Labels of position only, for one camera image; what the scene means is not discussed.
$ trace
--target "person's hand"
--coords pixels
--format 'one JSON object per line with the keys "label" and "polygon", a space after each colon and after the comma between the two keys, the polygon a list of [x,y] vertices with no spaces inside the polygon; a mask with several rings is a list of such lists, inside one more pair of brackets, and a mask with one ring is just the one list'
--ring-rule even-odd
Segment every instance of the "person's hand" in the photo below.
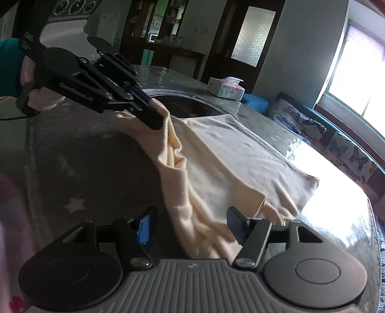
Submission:
{"label": "person's hand", "polygon": [[[33,80],[35,67],[36,63],[29,57],[25,56],[20,71],[20,83],[22,86]],[[40,112],[54,108],[58,103],[65,99],[65,97],[49,90],[46,87],[33,89],[29,93],[28,98],[28,106]]]}

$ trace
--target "cream towel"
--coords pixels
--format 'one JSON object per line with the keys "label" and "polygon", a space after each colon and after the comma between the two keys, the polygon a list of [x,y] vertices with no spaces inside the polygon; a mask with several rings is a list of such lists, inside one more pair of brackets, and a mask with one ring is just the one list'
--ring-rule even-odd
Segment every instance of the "cream towel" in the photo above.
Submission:
{"label": "cream towel", "polygon": [[[116,126],[134,138],[158,168],[166,208],[178,240],[189,257],[221,257],[232,262],[241,246],[226,226],[226,211],[230,206],[235,206],[248,217],[262,214],[272,222],[284,224],[285,218],[282,217],[280,209],[272,207],[274,202],[270,201],[265,205],[265,196],[258,191],[259,189],[242,181],[190,127],[177,118],[173,118],[172,122],[168,110],[157,100],[152,99],[150,105],[165,117],[163,129],[151,130],[125,112],[117,114]],[[318,184],[318,179],[300,172],[282,156],[279,155],[278,159],[286,164],[287,172],[295,169],[295,174],[290,179],[296,180],[290,183],[296,184],[303,179],[313,180],[314,186],[311,190],[302,190],[309,199]],[[273,167],[267,169],[268,173],[274,172],[276,163],[271,162],[270,165]],[[239,162],[233,169],[252,166],[252,163]],[[292,218],[297,215],[303,207],[297,205],[296,199],[290,198],[287,190],[284,188],[278,190],[277,193],[283,201],[281,199],[277,201],[283,204],[290,203],[290,208],[286,209],[290,214],[286,216]]]}
{"label": "cream towel", "polygon": [[[184,147],[183,137],[179,134],[180,122],[175,117],[172,121]],[[258,216],[275,225],[286,225],[298,217],[318,186],[318,178],[296,168],[230,114],[182,121],[243,182],[266,195]]]}

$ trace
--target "door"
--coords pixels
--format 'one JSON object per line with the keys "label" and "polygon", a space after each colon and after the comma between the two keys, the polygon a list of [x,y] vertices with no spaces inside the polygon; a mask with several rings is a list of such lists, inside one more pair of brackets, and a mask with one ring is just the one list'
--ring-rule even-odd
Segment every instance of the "door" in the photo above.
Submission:
{"label": "door", "polygon": [[228,76],[243,79],[251,93],[262,68],[285,0],[228,0],[202,81]]}

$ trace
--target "cushion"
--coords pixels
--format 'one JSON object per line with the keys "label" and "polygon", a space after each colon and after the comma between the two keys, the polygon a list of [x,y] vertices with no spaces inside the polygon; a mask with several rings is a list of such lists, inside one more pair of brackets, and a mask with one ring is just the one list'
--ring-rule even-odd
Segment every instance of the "cushion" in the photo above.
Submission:
{"label": "cushion", "polygon": [[358,185],[364,186],[377,166],[351,139],[336,132],[323,154]]}
{"label": "cushion", "polygon": [[241,102],[261,114],[264,114],[270,105],[270,101],[266,98],[247,93],[243,95]]}
{"label": "cushion", "polygon": [[268,117],[314,148],[326,133],[326,128],[321,123],[299,112],[283,99],[276,100]]}

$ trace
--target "pink blanket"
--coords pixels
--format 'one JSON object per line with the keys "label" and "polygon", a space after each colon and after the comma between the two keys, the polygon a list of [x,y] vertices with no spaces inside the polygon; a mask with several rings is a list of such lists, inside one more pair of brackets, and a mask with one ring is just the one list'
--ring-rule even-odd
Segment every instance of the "pink blanket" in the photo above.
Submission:
{"label": "pink blanket", "polygon": [[17,276],[23,264],[35,254],[33,232],[25,198],[0,174],[0,312],[20,313],[27,308]]}

